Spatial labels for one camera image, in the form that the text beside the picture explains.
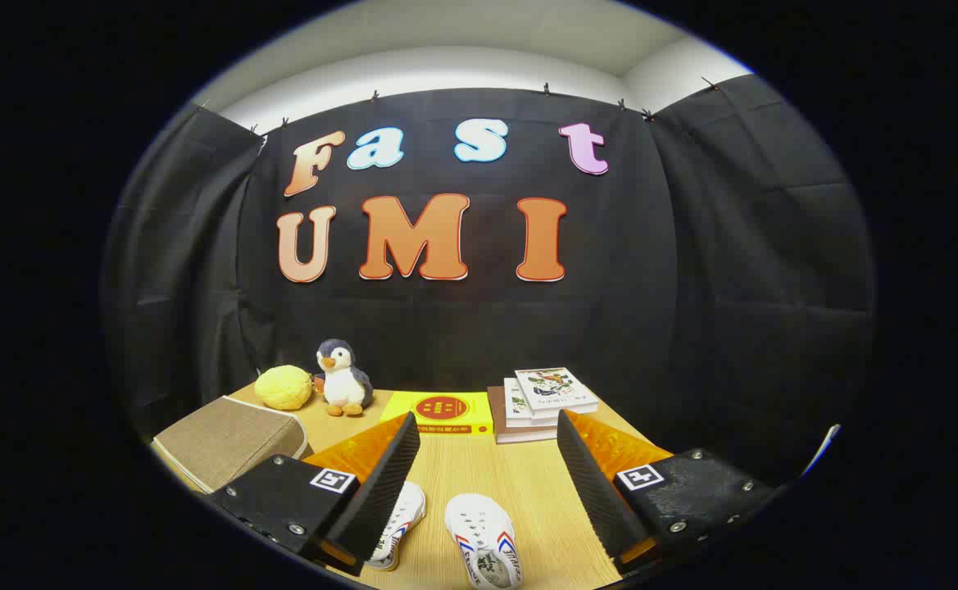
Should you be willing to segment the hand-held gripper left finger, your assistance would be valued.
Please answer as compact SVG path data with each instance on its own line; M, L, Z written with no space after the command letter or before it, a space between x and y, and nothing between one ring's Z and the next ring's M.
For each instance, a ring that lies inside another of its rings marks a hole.
M272 453L207 501L283 552L358 575L420 446L415 416L404 412L303 459Z

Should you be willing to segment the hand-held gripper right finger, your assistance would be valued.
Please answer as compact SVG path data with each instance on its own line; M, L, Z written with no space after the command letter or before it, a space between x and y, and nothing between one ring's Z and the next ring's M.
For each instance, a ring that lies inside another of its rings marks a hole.
M556 443L588 522L621 574L691 561L779 495L705 448L667 452L573 411L558 414Z

